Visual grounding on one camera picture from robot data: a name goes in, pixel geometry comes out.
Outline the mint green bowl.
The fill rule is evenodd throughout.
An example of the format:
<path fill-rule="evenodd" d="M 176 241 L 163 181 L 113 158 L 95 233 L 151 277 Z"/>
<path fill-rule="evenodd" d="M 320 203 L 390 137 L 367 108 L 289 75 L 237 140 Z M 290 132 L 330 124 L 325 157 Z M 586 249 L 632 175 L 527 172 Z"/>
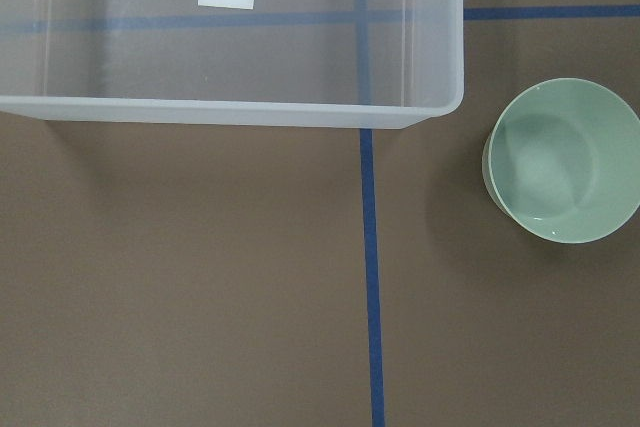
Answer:
<path fill-rule="evenodd" d="M 494 204 L 531 234 L 583 244 L 621 228 L 639 207 L 639 117 L 593 81 L 557 78 L 514 98 L 482 153 Z"/>

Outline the clear plastic storage box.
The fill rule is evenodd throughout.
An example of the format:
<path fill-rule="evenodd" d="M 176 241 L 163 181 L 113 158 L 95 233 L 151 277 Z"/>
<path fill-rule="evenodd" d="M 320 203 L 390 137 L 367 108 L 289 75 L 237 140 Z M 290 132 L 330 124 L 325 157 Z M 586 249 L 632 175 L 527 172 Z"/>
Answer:
<path fill-rule="evenodd" d="M 19 116 L 401 129 L 463 94 L 463 0 L 1 0 Z"/>

